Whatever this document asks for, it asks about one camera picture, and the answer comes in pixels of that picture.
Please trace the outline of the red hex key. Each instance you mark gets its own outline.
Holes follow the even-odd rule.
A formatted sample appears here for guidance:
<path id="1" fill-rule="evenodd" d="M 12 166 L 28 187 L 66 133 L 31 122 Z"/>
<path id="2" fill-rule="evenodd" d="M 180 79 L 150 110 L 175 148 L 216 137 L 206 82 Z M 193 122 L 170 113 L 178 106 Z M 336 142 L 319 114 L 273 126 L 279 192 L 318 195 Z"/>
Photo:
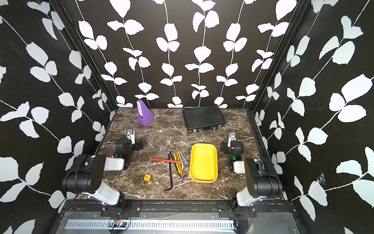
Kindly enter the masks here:
<path id="1" fill-rule="evenodd" d="M 170 163 L 175 163 L 175 162 L 176 162 L 176 161 L 174 161 L 174 160 L 164 160 L 164 159 L 154 159 L 154 158 L 152 158 L 152 161 L 170 162 Z"/>

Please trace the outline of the yellow plastic storage box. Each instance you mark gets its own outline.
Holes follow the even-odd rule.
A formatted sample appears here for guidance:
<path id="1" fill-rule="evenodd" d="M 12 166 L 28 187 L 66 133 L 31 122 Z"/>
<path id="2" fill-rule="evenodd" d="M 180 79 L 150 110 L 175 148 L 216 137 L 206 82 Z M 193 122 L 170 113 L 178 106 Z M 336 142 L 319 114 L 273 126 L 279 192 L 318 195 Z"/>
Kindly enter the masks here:
<path id="1" fill-rule="evenodd" d="M 192 146 L 190 177 L 196 183 L 208 184 L 218 178 L 218 156 L 214 145 L 197 143 Z"/>

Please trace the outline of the large black hex key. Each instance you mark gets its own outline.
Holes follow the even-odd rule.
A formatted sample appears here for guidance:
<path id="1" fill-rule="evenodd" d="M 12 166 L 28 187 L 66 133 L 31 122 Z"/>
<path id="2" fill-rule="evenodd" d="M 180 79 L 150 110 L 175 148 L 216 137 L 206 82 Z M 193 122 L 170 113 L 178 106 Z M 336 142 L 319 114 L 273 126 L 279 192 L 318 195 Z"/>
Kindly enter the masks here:
<path id="1" fill-rule="evenodd" d="M 168 154 L 168 160 L 172 160 L 171 152 L 169 152 L 169 154 Z M 173 164 L 172 162 L 168 162 L 170 186 L 169 186 L 169 188 L 165 188 L 164 191 L 170 191 L 173 188 L 172 164 Z"/>

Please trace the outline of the small black hex key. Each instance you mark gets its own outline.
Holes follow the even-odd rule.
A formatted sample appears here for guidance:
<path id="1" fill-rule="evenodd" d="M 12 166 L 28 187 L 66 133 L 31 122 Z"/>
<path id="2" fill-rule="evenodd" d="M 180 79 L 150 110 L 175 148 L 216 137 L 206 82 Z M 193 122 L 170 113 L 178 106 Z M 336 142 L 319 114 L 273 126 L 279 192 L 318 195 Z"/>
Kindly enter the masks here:
<path id="1" fill-rule="evenodd" d="M 170 155 L 169 156 L 170 160 L 175 160 L 174 157 L 173 157 L 173 155 L 172 155 L 172 153 L 171 153 L 171 151 L 169 151 L 169 155 Z M 175 166 L 176 171 L 177 171 L 177 178 L 176 178 L 176 180 L 178 180 L 180 178 L 180 173 L 178 171 L 178 165 L 177 165 L 177 163 L 174 163 L 174 166 Z"/>

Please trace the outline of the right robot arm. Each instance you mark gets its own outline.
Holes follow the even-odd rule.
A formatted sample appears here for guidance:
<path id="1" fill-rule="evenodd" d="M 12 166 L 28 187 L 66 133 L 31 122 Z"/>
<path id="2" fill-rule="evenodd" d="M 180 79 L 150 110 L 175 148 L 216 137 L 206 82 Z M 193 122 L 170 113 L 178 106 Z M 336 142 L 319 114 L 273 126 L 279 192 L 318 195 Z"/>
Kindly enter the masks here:
<path id="1" fill-rule="evenodd" d="M 250 207 L 263 199 L 281 196 L 283 187 L 270 159 L 243 159 L 243 144 L 237 140 L 221 142 L 220 149 L 228 155 L 228 170 L 245 175 L 246 187 L 232 199 L 232 207 Z"/>

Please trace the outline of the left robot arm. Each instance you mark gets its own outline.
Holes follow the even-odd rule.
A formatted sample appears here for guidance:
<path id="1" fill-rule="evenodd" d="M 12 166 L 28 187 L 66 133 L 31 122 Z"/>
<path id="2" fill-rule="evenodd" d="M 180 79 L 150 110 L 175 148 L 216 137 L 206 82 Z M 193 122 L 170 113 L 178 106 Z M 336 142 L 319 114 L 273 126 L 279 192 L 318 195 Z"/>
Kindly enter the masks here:
<path id="1" fill-rule="evenodd" d="M 120 207 L 124 196 L 103 181 L 104 172 L 127 170 L 133 152 L 140 151 L 143 147 L 143 138 L 132 141 L 126 136 L 116 142 L 116 151 L 112 157 L 79 155 L 62 180 L 62 190 L 89 196 L 104 205 Z"/>

